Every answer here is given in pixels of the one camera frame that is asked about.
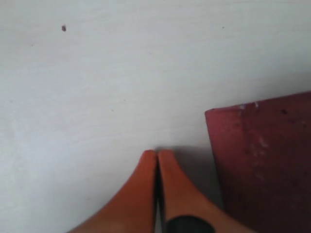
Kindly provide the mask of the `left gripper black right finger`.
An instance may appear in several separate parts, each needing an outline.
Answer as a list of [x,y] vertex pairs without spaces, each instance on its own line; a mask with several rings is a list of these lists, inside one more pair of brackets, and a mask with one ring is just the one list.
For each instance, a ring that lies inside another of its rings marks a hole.
[[192,183],[172,150],[158,153],[159,193],[164,233],[252,233],[227,215]]

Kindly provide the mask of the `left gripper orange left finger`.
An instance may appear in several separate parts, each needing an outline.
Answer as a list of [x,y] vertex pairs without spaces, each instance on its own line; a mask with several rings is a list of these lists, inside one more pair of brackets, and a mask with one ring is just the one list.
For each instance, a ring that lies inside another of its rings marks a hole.
[[143,152],[114,197],[71,233],[153,233],[156,220],[156,152]]

